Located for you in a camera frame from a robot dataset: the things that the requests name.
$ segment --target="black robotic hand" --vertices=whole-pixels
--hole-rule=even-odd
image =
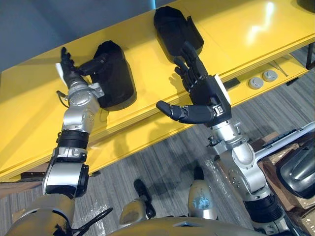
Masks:
[[[187,124],[204,123],[210,127],[230,119],[229,102],[214,76],[208,75],[193,46],[185,42],[181,55],[186,64],[175,58],[175,72],[181,76],[193,105],[180,107],[159,101],[157,108],[173,120]]]
[[[67,84],[68,88],[76,82],[87,84],[87,82],[80,76],[77,68],[74,66],[74,61],[71,59],[71,54],[67,53],[67,49],[63,47],[61,49],[61,62],[60,65],[63,69],[63,80]]]

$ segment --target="round button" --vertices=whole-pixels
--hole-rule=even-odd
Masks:
[[[266,70],[262,73],[262,78],[267,82],[272,82],[278,77],[277,73],[273,70]]]
[[[249,86],[252,89],[260,89],[264,85],[264,81],[259,77],[253,77],[249,81]]]

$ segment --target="black cable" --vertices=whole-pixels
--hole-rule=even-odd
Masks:
[[[72,231],[74,233],[79,232],[76,236],[82,236],[83,234],[85,234],[90,226],[92,226],[93,224],[95,224],[97,221],[101,220],[102,218],[104,218],[105,216],[107,216],[109,213],[111,213],[113,210],[113,208],[108,208],[107,210],[101,212],[100,214],[98,214],[96,217],[94,217],[92,220],[90,220],[88,223],[86,223],[85,225],[81,226],[79,229],[72,229]]]
[[[61,102],[61,104],[63,104],[65,107],[69,108],[69,106],[67,106],[66,104],[63,103],[63,100],[61,99],[62,97],[65,97],[65,94],[60,92],[59,90],[56,91],[59,101]]]

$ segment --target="yellow tabletop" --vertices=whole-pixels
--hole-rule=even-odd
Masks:
[[[219,73],[223,81],[315,40],[314,14],[294,1],[180,0],[170,6],[192,16],[205,42],[200,58],[208,72]],[[93,57],[100,43],[113,40],[125,52],[137,90],[130,107],[96,115],[87,161],[91,171],[188,127],[162,117],[155,108],[158,100],[187,103],[189,99],[156,39],[153,15],[154,11],[144,13],[64,45],[81,64]],[[66,91],[55,71],[59,60],[56,48],[1,74],[0,181],[49,160],[56,146],[65,108],[55,92]],[[284,64],[289,77],[260,91],[251,90],[245,78],[230,92],[233,104],[306,72],[297,61],[288,61]]]

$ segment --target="gray carpet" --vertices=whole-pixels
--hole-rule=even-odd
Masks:
[[[305,64],[307,48],[294,52]],[[233,119],[252,139],[273,131],[283,133],[315,120],[314,70],[287,87],[282,85],[268,93],[232,109]],[[124,160],[101,170],[90,178],[87,194],[76,200],[74,226],[79,227],[108,207],[114,210],[86,233],[102,236],[117,229],[122,208],[136,198],[133,181],[141,178],[153,197],[157,217],[187,214],[192,169],[199,163],[212,188],[222,221],[251,228],[247,213],[237,201],[227,180],[211,161],[206,148],[209,130],[196,125],[162,142],[148,147]],[[0,199],[0,235],[11,225],[11,213],[26,207],[37,196],[40,188]]]

